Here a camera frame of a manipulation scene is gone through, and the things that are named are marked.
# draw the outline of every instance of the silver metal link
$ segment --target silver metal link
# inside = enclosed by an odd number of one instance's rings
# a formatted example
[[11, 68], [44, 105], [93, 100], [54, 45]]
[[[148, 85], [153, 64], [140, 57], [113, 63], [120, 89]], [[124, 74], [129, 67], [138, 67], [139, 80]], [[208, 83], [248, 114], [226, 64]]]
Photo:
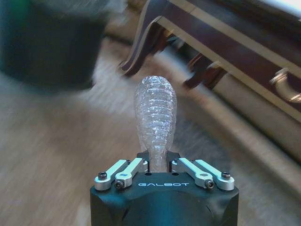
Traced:
[[200, 169], [212, 174], [213, 181], [219, 189], [225, 191], [232, 191], [234, 189], [235, 180], [229, 173], [222, 173], [203, 160], [195, 160], [194, 164]]
[[204, 172], [186, 158], [172, 161], [173, 172], [188, 173], [199, 187], [211, 189], [214, 186], [210, 173]]
[[109, 189], [111, 187], [112, 182], [115, 179], [115, 175], [123, 171], [127, 166], [128, 163], [126, 160], [119, 160], [105, 172], [105, 178], [99, 178], [99, 176], [95, 177], [95, 189], [97, 191], [105, 191]]
[[133, 183], [133, 177], [137, 172], [146, 172], [148, 163], [142, 158], [135, 158], [122, 172], [115, 175], [117, 189], [129, 187]]

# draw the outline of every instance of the trash can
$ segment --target trash can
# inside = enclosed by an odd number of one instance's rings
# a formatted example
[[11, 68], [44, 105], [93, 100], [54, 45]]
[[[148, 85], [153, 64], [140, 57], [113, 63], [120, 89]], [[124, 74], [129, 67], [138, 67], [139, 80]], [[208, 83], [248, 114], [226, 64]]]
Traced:
[[54, 89], [86, 89], [108, 21], [108, 0], [0, 0], [0, 69]]

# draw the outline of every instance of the metal handle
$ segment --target metal handle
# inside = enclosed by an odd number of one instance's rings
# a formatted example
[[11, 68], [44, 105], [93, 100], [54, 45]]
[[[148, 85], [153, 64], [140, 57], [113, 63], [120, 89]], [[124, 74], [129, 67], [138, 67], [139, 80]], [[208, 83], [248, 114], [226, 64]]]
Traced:
[[94, 179], [95, 189], [97, 191], [105, 191], [111, 187], [111, 183], [115, 180], [115, 175], [123, 171], [128, 166], [126, 160], [119, 160], [111, 166], [106, 172], [100, 173]]
[[115, 187], [120, 190], [130, 187], [137, 172], [147, 172], [148, 163], [142, 158], [135, 158], [128, 167], [115, 175]]
[[186, 158], [179, 158], [172, 161], [172, 170], [173, 172], [188, 173], [199, 187], [207, 189], [212, 189], [214, 187], [212, 175], [202, 171]]
[[209, 172], [212, 175], [213, 181], [216, 183], [218, 188], [225, 191], [234, 190], [235, 180], [233, 177], [231, 177], [229, 173], [227, 172], [222, 173], [203, 160], [195, 160], [194, 164], [200, 169]]
[[301, 102], [301, 93], [293, 90], [287, 82], [288, 69], [284, 68], [275, 74], [270, 83], [275, 84], [277, 93], [285, 100], [294, 103]]

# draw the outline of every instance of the dark green object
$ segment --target dark green object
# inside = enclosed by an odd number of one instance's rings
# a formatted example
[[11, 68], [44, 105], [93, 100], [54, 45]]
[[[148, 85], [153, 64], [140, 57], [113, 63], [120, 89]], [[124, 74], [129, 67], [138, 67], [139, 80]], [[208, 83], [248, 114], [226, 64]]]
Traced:
[[107, 1], [85, 1], [0, 0], [1, 70], [47, 88], [91, 87], [108, 14]]
[[90, 189], [92, 226], [236, 226], [238, 189], [209, 191], [187, 173], [137, 173], [118, 191]]

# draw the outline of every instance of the drawer handle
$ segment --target drawer handle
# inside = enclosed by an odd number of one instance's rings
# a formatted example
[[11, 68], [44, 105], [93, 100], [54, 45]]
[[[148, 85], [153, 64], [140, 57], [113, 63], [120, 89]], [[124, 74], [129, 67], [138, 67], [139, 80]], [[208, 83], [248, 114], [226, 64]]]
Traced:
[[283, 68], [275, 74], [275, 77], [270, 81], [275, 85], [277, 93], [289, 102], [300, 103], [301, 93], [295, 91], [287, 82], [288, 69]]

